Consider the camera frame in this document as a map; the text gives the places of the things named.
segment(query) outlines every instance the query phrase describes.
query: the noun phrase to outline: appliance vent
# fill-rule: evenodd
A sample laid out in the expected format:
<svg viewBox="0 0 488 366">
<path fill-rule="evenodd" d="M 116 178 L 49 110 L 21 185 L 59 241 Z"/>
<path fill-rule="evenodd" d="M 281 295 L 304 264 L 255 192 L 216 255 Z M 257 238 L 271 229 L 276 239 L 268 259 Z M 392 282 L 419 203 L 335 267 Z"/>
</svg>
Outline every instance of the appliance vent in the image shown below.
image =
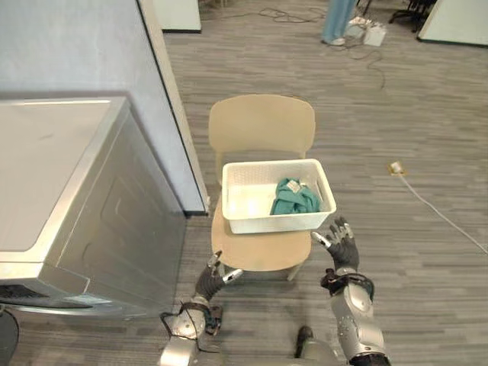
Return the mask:
<svg viewBox="0 0 488 366">
<path fill-rule="evenodd" d="M 21 284 L 0 285 L 0 298 L 25 299 L 25 298 L 36 298 L 36 297 L 47 297 L 47 296 L 39 294 L 36 291 L 32 291 Z"/>
</svg>

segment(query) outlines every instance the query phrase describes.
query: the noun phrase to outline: washing machine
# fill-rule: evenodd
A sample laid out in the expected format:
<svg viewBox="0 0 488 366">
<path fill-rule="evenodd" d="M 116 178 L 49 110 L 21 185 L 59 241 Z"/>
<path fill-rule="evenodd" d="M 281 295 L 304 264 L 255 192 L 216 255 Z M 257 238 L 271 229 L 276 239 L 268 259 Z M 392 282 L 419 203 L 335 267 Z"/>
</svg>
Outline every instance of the washing machine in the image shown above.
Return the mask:
<svg viewBox="0 0 488 366">
<path fill-rule="evenodd" d="M 185 215 L 126 98 L 0 102 L 0 304 L 172 309 Z"/>
</svg>

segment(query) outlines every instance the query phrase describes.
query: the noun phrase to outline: gray carpet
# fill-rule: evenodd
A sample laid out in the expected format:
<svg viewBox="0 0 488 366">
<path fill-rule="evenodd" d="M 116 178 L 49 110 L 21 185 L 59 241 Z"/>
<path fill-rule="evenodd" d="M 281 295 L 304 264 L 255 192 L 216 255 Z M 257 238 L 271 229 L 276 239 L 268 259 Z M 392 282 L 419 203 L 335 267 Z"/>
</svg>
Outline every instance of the gray carpet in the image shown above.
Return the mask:
<svg viewBox="0 0 488 366">
<path fill-rule="evenodd" d="M 373 1 L 371 14 L 386 22 L 401 6 Z M 315 17 L 307 9 L 326 6 L 322 0 L 240 0 L 202 16 L 264 7 Z M 322 25 L 247 15 L 205 21 L 200 35 L 165 37 L 213 204 L 219 187 L 207 143 L 211 105 L 246 93 L 307 100 L 317 121 L 308 156 L 325 167 L 338 212 L 355 230 L 360 270 L 377 285 L 375 314 L 393 364 L 486 364 L 488 257 L 390 177 L 386 165 L 400 159 L 412 186 L 486 245 L 488 52 L 419 43 L 404 23 L 388 26 L 380 48 L 340 51 L 319 43 Z M 178 299 L 192 292 L 210 254 L 210 225 L 207 217 L 189 220 Z M 330 265 L 328 254 L 314 247 L 293 283 L 284 281 L 285 273 L 246 274 L 216 296 L 226 311 L 223 328 L 203 345 L 220 347 L 228 365 L 287 357 L 306 323 L 339 350 L 329 295 L 318 285 Z M 21 314 L 19 320 L 13 365 L 155 364 L 167 340 L 156 319 Z M 203 355 L 199 364 L 220 362 L 218 355 Z"/>
</svg>

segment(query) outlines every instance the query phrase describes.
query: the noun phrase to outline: towel tag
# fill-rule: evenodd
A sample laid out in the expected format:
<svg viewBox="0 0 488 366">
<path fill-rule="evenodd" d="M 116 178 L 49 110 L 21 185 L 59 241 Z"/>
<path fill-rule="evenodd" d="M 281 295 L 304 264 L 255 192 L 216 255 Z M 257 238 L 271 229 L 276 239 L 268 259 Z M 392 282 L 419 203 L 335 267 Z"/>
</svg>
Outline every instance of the towel tag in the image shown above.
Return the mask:
<svg viewBox="0 0 488 366">
<path fill-rule="evenodd" d="M 287 187 L 289 187 L 293 193 L 297 193 L 301 189 L 301 186 L 295 181 L 289 181 Z"/>
</svg>

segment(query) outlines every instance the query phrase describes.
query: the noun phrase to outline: chair backrest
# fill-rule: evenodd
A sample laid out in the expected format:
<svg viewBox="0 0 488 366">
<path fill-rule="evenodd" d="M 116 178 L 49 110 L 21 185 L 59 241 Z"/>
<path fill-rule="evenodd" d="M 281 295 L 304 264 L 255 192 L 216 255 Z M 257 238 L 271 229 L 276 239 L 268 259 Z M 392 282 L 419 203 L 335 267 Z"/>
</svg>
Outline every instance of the chair backrest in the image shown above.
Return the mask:
<svg viewBox="0 0 488 366">
<path fill-rule="evenodd" d="M 313 144 L 315 112 L 310 104 L 282 95 L 240 95 L 210 110 L 210 145 L 221 182 L 223 154 L 250 150 L 296 153 L 304 159 Z"/>
</svg>

